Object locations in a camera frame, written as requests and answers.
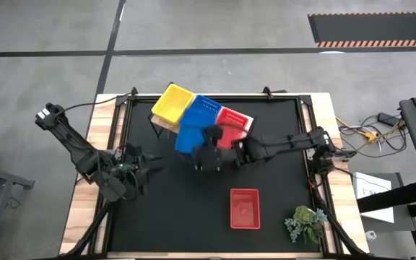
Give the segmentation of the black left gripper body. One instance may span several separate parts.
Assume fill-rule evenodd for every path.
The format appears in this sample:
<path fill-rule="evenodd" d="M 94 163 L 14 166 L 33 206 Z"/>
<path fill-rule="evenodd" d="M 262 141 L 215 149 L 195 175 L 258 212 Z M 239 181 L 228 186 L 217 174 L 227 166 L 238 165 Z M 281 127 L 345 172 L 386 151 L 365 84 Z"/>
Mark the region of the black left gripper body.
<path fill-rule="evenodd" d="M 145 186 L 149 182 L 147 176 L 148 169 L 144 167 L 146 163 L 145 154 L 140 146 L 131 143 L 125 145 L 125 176 L 134 186 Z"/>

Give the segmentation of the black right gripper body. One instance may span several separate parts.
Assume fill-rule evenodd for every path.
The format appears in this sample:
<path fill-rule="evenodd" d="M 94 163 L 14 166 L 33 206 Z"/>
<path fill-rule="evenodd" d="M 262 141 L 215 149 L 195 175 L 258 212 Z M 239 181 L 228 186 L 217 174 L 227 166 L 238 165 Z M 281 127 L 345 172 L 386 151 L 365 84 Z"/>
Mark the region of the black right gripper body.
<path fill-rule="evenodd" d="M 232 149 L 218 149 L 216 146 L 207 147 L 209 159 L 208 170 L 220 172 L 223 168 L 240 168 L 242 166 L 241 150 L 237 147 Z"/>

